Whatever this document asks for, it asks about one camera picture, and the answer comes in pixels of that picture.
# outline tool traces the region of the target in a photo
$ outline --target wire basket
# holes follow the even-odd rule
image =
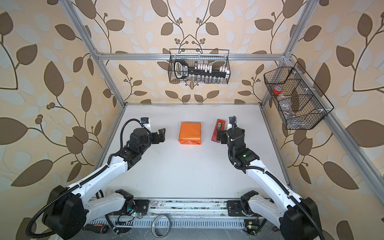
[[[294,67],[280,67],[264,74],[265,85],[273,99],[286,129],[313,129],[334,108],[329,99],[313,81],[308,86]],[[324,106],[316,97],[325,97]]]
[[[169,52],[170,83],[228,84],[229,50],[172,48]]]

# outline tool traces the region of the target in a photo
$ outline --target white table surface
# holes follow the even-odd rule
[[[113,138],[104,162],[120,147],[120,131],[131,119],[149,117],[152,132],[166,128],[166,140],[153,144],[130,170],[111,181],[108,195],[124,189],[134,197],[148,198],[239,198],[250,190],[265,192],[248,175],[228,160],[228,147],[211,140],[217,119],[228,123],[237,117],[245,129],[245,143],[281,182],[285,182],[279,161],[258,105],[129,105]],[[178,142],[181,122],[201,122],[201,145]],[[140,127],[130,122],[123,135],[124,145]]]

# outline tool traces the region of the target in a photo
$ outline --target orange wrapped package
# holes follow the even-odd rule
[[[181,144],[201,145],[201,123],[182,122],[179,142]]]

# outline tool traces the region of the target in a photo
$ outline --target beige wallpaper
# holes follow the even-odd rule
[[[21,240],[54,187],[93,170],[120,107],[57,1],[0,1],[0,35],[0,230]]]
[[[266,92],[263,74],[275,66],[273,61],[230,62],[228,84],[170,83],[165,61],[111,60],[107,67],[127,103],[209,104],[261,102]]]
[[[382,239],[384,208],[326,123],[286,130],[271,106],[265,110],[293,184],[316,202],[325,239]]]
[[[321,0],[293,55],[381,173],[383,3]],[[384,208],[324,121],[288,131],[274,104],[266,110],[298,193],[318,205],[326,239],[382,239]]]
[[[330,1],[317,7],[293,59],[318,79],[335,105],[335,114],[384,174],[384,2]],[[312,26],[318,26],[314,36]]]
[[[100,52],[283,53],[304,0],[73,0]]]

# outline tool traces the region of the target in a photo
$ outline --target screwdriver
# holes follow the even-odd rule
[[[107,233],[109,229],[108,225],[102,225],[102,224],[86,224],[83,227],[83,230],[85,231],[92,231],[95,233]]]

